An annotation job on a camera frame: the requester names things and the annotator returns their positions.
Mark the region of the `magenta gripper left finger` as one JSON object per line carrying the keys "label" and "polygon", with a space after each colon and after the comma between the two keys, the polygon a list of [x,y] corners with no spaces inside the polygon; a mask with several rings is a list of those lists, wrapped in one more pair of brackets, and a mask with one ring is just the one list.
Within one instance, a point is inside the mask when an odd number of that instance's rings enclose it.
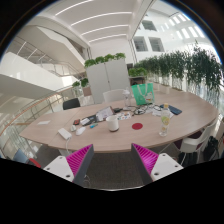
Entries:
{"label": "magenta gripper left finger", "polygon": [[58,156],[44,170],[82,186],[93,155],[94,147],[90,144],[67,157]]}

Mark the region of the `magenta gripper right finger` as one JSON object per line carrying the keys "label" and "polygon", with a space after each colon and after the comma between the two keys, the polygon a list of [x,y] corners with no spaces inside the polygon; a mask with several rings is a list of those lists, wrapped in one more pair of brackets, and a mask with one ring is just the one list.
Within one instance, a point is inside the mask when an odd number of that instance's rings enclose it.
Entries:
{"label": "magenta gripper right finger", "polygon": [[131,144],[131,154],[144,185],[182,169],[182,166],[168,154],[157,154],[135,143]]}

